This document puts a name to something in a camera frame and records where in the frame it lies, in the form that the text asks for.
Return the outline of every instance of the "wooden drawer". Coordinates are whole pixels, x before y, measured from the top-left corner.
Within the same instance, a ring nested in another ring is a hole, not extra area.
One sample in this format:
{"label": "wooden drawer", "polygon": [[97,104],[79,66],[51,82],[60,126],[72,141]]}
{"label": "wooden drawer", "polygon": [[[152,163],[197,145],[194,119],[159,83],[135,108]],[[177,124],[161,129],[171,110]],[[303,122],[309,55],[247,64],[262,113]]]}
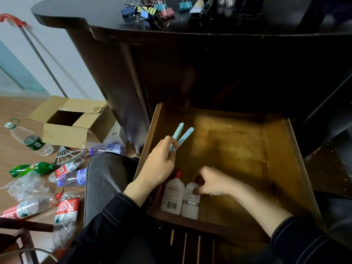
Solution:
{"label": "wooden drawer", "polygon": [[[320,221],[320,213],[289,119],[279,114],[243,114],[159,103],[135,177],[157,143],[178,125],[194,132],[177,150],[175,167],[186,185],[202,166],[240,179],[289,212]],[[230,196],[202,195],[198,220],[149,207],[157,219],[236,239],[267,242],[255,219]]]}

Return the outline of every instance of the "sleeve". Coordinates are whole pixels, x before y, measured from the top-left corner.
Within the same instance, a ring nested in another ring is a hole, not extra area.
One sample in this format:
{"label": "sleeve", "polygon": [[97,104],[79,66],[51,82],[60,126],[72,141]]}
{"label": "sleeve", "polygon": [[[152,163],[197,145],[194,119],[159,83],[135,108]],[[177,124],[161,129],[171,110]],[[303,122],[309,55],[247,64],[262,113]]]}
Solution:
{"label": "sleeve", "polygon": [[58,263],[112,263],[123,254],[143,217],[145,213],[132,199],[118,193],[83,229]]}
{"label": "sleeve", "polygon": [[289,217],[276,228],[271,245],[285,264],[349,263],[352,260],[352,251],[313,223],[298,217]]}

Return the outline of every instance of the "red bottle cap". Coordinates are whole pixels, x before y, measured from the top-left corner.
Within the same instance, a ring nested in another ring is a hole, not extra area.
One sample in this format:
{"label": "red bottle cap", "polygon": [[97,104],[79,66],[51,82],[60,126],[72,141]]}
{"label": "red bottle cap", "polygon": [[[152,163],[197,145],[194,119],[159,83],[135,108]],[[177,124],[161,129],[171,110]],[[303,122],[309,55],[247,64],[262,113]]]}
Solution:
{"label": "red bottle cap", "polygon": [[175,178],[182,179],[182,171],[181,170],[176,170]]}

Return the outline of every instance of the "cardboard box flap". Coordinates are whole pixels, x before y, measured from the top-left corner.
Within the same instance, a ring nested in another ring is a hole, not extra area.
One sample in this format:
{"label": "cardboard box flap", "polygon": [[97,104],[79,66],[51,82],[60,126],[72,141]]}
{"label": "cardboard box flap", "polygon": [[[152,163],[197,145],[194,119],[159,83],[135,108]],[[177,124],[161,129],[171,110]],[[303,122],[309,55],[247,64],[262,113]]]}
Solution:
{"label": "cardboard box flap", "polygon": [[105,105],[105,101],[69,98],[67,102],[59,107],[59,110],[83,113],[99,113]]}
{"label": "cardboard box flap", "polygon": [[68,98],[53,95],[28,115],[28,118],[47,122],[67,100]]}
{"label": "cardboard box flap", "polygon": [[87,140],[86,128],[44,124],[43,141],[55,145],[62,145],[74,148],[86,148]]}
{"label": "cardboard box flap", "polygon": [[72,126],[89,129],[99,116],[99,113],[84,113]]}

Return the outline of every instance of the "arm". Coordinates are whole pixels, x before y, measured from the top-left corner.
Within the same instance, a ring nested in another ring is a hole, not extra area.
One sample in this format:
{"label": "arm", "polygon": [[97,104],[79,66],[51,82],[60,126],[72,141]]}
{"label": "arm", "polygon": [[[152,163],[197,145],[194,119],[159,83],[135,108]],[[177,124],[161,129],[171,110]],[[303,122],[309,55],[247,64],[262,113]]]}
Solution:
{"label": "arm", "polygon": [[72,242],[71,249],[58,263],[113,263],[124,253],[139,228],[148,228],[140,209],[150,192],[170,175],[177,141],[167,136],[148,156],[139,176],[124,193],[118,193]]}
{"label": "arm", "polygon": [[193,180],[199,175],[205,183],[193,193],[231,195],[271,237],[271,245],[284,263],[347,263],[352,259],[351,251],[314,224],[292,216],[248,184],[209,167],[201,168]]}

